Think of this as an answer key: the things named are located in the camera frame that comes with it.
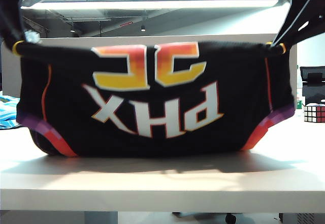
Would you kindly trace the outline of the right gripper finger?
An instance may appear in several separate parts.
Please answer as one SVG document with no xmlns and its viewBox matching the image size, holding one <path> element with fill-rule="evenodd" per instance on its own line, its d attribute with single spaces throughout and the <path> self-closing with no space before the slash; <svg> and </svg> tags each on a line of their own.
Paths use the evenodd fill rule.
<svg viewBox="0 0 325 224">
<path fill-rule="evenodd" d="M 291 47 L 324 32 L 324 0 L 291 0 L 278 44 Z"/>
<path fill-rule="evenodd" d="M 272 46 L 288 46 L 315 36 L 315 0 L 290 0 L 290 8 Z"/>
</svg>

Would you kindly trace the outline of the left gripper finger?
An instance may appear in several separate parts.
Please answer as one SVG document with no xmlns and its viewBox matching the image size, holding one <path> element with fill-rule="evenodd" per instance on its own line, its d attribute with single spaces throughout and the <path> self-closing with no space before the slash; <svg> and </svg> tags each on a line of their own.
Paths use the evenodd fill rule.
<svg viewBox="0 0 325 224">
<path fill-rule="evenodd" d="M 22 0 L 1 0 L 1 37 L 9 50 L 25 40 L 21 3 Z"/>
<path fill-rule="evenodd" d="M 41 42 L 40 34 L 34 30 L 26 30 L 24 36 L 25 41 L 28 43 L 38 44 Z"/>
</svg>

